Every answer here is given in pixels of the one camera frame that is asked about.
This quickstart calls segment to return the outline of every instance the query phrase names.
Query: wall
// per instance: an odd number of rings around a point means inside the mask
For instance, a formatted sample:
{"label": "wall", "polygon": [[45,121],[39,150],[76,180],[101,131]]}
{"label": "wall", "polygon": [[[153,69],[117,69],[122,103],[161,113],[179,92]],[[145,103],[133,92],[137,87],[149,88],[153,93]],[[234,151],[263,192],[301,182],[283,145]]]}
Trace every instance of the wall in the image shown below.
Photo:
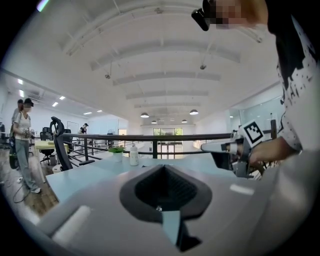
{"label": "wall", "polygon": [[213,113],[196,123],[196,134],[225,134],[230,133],[229,111]]}
{"label": "wall", "polygon": [[[9,131],[11,127],[11,117],[17,108],[17,101],[19,99],[20,97],[16,97],[15,95],[10,95],[7,99],[3,112],[3,123],[5,124],[6,131]],[[37,134],[40,134],[43,127],[49,127],[52,121],[51,117],[59,118],[64,124],[65,128],[67,127],[68,121],[79,124],[79,128],[88,121],[86,118],[44,108],[44,106],[40,104],[35,104],[29,115],[31,118],[31,129],[34,129]]]}
{"label": "wall", "polygon": [[8,98],[8,90],[0,80],[0,122],[3,122],[3,115],[4,115],[5,106],[7,104],[7,98]]}
{"label": "wall", "polygon": [[128,135],[142,135],[142,128],[140,123],[137,122],[128,122],[128,128],[127,128],[127,134]]}
{"label": "wall", "polygon": [[88,134],[107,134],[109,130],[113,130],[114,134],[118,134],[118,129],[127,129],[128,121],[118,116],[107,114],[89,118],[87,121],[89,127]]}
{"label": "wall", "polygon": [[280,82],[277,82],[276,85],[272,86],[271,88],[247,98],[246,100],[242,101],[241,103],[238,103],[232,108],[238,110],[245,110],[258,104],[262,104],[270,100],[273,100],[277,97],[281,97],[282,95],[283,87]]}

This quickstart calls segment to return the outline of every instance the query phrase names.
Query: white t-shirt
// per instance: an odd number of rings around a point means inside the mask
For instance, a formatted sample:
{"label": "white t-shirt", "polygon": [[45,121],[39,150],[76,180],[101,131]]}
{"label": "white t-shirt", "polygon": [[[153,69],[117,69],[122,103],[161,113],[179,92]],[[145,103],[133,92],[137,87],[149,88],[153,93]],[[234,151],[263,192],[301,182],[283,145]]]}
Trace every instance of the white t-shirt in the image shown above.
{"label": "white t-shirt", "polygon": [[[15,118],[15,123],[18,124],[18,129],[20,132],[27,132],[29,131],[31,127],[31,119],[30,116],[28,115],[26,118],[22,114],[22,112],[18,113]],[[28,141],[29,138],[22,137],[20,134],[15,134],[15,138],[18,140],[23,140],[23,141]]]}

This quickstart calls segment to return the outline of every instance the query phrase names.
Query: white bottle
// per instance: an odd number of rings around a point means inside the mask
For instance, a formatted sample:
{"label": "white bottle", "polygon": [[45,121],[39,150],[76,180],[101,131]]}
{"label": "white bottle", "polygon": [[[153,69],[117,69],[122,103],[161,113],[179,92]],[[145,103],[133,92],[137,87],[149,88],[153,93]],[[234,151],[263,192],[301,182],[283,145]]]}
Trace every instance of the white bottle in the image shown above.
{"label": "white bottle", "polygon": [[131,166],[139,165],[138,148],[136,147],[135,144],[133,144],[133,147],[130,148],[130,165]]}

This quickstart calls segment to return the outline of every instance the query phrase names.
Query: wooden floor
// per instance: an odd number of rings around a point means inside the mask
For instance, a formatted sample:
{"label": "wooden floor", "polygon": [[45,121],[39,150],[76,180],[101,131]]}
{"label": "wooden floor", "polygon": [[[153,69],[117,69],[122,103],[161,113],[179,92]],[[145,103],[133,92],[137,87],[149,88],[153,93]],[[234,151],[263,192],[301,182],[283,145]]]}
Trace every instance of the wooden floor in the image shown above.
{"label": "wooden floor", "polygon": [[[48,162],[42,162],[41,165],[45,176],[53,173],[52,166],[48,166]],[[29,168],[37,185],[41,188],[39,194],[31,193],[25,186],[22,186],[22,183],[17,183],[17,179],[21,175],[19,171],[10,168],[9,150],[0,149],[0,181],[4,182],[1,185],[2,193],[17,216],[26,218],[34,224],[40,220],[41,216],[58,204],[57,198],[48,183],[41,181],[36,166],[37,159],[30,153]]]}

